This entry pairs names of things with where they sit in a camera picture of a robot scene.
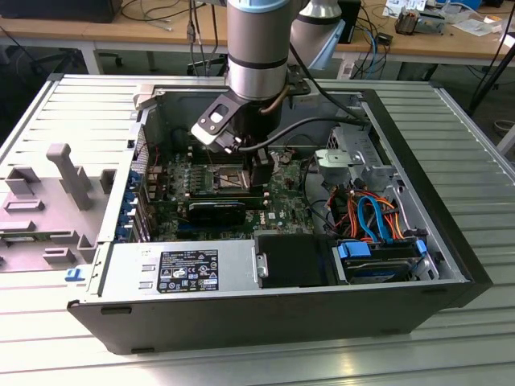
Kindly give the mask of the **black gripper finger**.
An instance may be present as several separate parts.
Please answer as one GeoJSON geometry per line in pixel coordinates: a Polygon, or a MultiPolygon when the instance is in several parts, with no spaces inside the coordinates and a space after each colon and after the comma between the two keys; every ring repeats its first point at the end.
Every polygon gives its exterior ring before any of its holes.
{"type": "Polygon", "coordinates": [[[247,154],[247,169],[252,188],[269,183],[274,171],[274,160],[266,146],[247,154]]]}

